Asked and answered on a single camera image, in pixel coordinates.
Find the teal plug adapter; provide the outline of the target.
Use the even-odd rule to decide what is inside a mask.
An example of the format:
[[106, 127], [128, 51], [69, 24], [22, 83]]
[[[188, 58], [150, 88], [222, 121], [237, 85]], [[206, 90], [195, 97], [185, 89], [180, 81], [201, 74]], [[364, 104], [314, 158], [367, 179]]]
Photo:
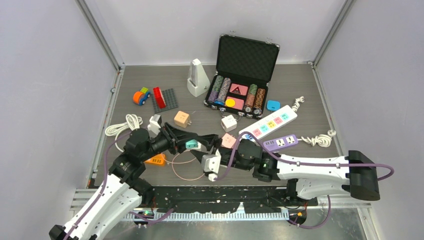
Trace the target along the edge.
[[185, 143], [185, 147], [186, 147], [186, 149], [198, 149], [199, 148], [199, 142], [194, 140], [194, 139], [189, 140]]

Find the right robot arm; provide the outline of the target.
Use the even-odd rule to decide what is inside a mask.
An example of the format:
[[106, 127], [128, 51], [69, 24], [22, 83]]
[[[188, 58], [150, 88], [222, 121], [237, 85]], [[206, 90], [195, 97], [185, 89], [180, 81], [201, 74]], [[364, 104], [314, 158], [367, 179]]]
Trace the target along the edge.
[[204, 173], [215, 181], [219, 166], [252, 171], [259, 181], [287, 181], [285, 198], [299, 205], [326, 195], [347, 195], [363, 201], [380, 200], [375, 163], [358, 150], [330, 158], [269, 154], [250, 140], [241, 140], [236, 150], [219, 147], [214, 154], [190, 151], [201, 162]]

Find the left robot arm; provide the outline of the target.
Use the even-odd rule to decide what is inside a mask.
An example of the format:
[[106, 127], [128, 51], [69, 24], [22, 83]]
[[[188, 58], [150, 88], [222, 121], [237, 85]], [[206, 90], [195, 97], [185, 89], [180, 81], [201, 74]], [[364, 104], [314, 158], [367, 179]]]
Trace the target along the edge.
[[141, 179], [145, 161], [169, 151], [182, 153], [186, 143], [196, 140], [208, 151], [217, 147], [217, 134], [198, 135], [165, 123], [156, 137], [145, 128], [129, 133], [124, 151], [108, 168], [103, 182], [80, 211], [65, 225], [54, 225], [52, 240], [102, 240], [109, 231], [134, 208], [148, 207], [154, 199], [153, 186]]

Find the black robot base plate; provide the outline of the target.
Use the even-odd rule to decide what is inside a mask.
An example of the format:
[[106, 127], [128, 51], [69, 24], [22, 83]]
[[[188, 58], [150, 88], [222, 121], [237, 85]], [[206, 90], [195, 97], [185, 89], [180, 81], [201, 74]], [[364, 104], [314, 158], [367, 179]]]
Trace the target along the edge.
[[161, 213], [234, 213], [243, 206], [246, 213], [277, 213], [280, 207], [295, 210], [318, 200], [295, 198], [280, 186], [156, 186], [141, 201], [142, 207], [158, 208]]

